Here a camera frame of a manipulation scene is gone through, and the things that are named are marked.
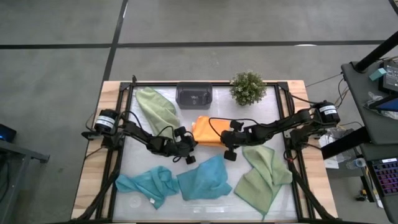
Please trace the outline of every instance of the wooden table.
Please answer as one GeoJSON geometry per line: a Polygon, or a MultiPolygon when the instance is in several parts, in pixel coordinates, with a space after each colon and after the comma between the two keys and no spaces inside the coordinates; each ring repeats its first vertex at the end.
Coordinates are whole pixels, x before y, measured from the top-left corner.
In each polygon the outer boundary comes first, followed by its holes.
{"type": "MultiPolygon", "coordinates": [[[[291,94],[306,100],[308,99],[307,92],[305,90],[304,81],[302,80],[287,80],[287,81],[270,80],[265,82],[287,82],[289,84],[289,90],[291,94]]],[[[119,85],[120,85],[119,81],[104,82],[101,94],[99,96],[96,116],[103,109],[116,107],[116,101],[119,93],[119,85]]],[[[286,102],[284,101],[285,97],[282,92],[281,94],[283,99],[282,103],[284,106],[284,114],[288,114],[287,105],[286,102]]],[[[124,110],[124,106],[126,104],[125,100],[126,98],[127,97],[124,97],[124,101],[122,103],[122,110],[124,110]]],[[[308,103],[300,100],[294,99],[294,104],[296,112],[304,108],[309,108],[308,103]]],[[[90,141],[86,153],[89,154],[90,152],[93,152],[94,150],[100,148],[101,141],[102,141],[101,139],[90,141]]],[[[314,139],[311,139],[309,143],[318,145],[318,141],[314,139]]],[[[72,218],[79,217],[86,210],[87,206],[93,201],[96,194],[99,192],[103,171],[104,171],[106,152],[107,152],[106,149],[102,149],[97,153],[93,154],[92,156],[90,156],[90,159],[84,162],[80,176],[80,183],[75,198],[75,204],[73,206],[72,218]]],[[[313,147],[307,147],[303,150],[303,158],[304,158],[305,168],[307,171],[307,177],[311,191],[314,193],[319,202],[326,208],[326,210],[334,217],[337,217],[335,202],[333,200],[333,196],[331,193],[330,184],[328,176],[326,174],[326,168],[325,164],[323,163],[321,152],[319,151],[319,149],[315,149],[313,147]]],[[[107,201],[109,200],[110,191],[111,188],[109,188],[109,191],[105,197],[105,205],[103,207],[103,217],[106,216],[108,211],[109,203],[107,203],[107,201]]],[[[308,217],[307,205],[305,202],[304,194],[301,190],[299,190],[299,193],[300,193],[300,199],[301,199],[300,201],[302,204],[304,216],[308,217]]]]}

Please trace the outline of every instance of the towel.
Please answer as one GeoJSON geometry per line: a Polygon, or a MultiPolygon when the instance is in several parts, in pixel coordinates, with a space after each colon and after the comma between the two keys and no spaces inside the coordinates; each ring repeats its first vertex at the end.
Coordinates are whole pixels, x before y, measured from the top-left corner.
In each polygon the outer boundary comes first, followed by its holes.
{"type": "MultiPolygon", "coordinates": [[[[211,125],[218,134],[221,134],[224,130],[229,130],[229,121],[226,120],[212,119],[211,125]]],[[[192,124],[193,137],[200,145],[225,147],[217,133],[210,127],[208,116],[199,116],[196,123],[192,124]]]]}
{"type": "Polygon", "coordinates": [[[171,171],[163,166],[155,167],[133,178],[119,175],[115,183],[120,192],[143,193],[156,209],[163,205],[166,196],[179,192],[177,180],[173,179],[171,171]]]}
{"type": "Polygon", "coordinates": [[[243,155],[253,169],[241,177],[234,192],[265,216],[280,187],[292,182],[292,173],[268,147],[244,147],[243,155]]]}
{"type": "Polygon", "coordinates": [[[218,155],[202,162],[196,169],[177,175],[184,200],[216,199],[228,195],[232,187],[226,183],[224,159],[218,155]]]}
{"type": "MultiPolygon", "coordinates": [[[[154,135],[159,134],[166,126],[172,126],[174,129],[180,126],[173,103],[152,88],[145,87],[138,91],[136,99],[154,135]]],[[[173,138],[171,128],[165,129],[161,135],[173,138]]]]}

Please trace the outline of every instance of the concrete floor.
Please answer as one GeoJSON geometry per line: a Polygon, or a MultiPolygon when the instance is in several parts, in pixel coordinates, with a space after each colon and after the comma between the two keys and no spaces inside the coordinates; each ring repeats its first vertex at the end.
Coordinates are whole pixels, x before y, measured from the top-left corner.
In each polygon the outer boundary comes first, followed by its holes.
{"type": "MultiPolygon", "coordinates": [[[[2,0],[0,45],[109,44],[121,5],[122,0],[2,0]]],[[[129,0],[119,42],[382,40],[398,30],[397,21],[386,0],[129,0]]],[[[135,74],[140,80],[225,80],[251,69],[264,79],[311,84],[375,47],[117,49],[109,79],[135,74]]],[[[87,145],[80,133],[95,109],[108,54],[109,49],[0,50],[0,123],[18,131],[16,144],[51,155],[44,166],[31,164],[12,223],[69,219],[87,145]]],[[[309,87],[309,98],[335,101],[340,79],[309,87]]],[[[342,123],[361,122],[351,95],[339,113],[342,123]]],[[[388,223],[375,204],[354,201],[359,178],[330,183],[340,218],[388,223]]]]}

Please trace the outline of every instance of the small potted plant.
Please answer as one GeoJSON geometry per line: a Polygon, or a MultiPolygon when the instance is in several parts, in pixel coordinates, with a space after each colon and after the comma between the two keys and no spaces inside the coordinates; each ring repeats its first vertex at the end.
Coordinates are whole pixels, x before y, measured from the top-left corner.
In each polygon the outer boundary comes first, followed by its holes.
{"type": "Polygon", "coordinates": [[[237,73],[231,84],[233,87],[229,92],[241,106],[258,103],[266,95],[266,84],[262,82],[261,76],[250,70],[237,73]]]}

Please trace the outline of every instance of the blue towel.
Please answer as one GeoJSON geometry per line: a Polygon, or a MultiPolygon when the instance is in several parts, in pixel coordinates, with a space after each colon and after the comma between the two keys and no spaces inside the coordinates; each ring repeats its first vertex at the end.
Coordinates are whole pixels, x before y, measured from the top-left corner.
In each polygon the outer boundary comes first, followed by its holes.
{"type": "Polygon", "coordinates": [[[166,196],[179,192],[178,182],[164,166],[158,166],[133,178],[120,175],[116,181],[120,192],[138,191],[143,193],[156,209],[163,205],[166,196]]]}
{"type": "Polygon", "coordinates": [[[184,200],[216,199],[228,195],[232,187],[226,183],[224,159],[218,155],[201,163],[196,169],[177,175],[184,200]]]}

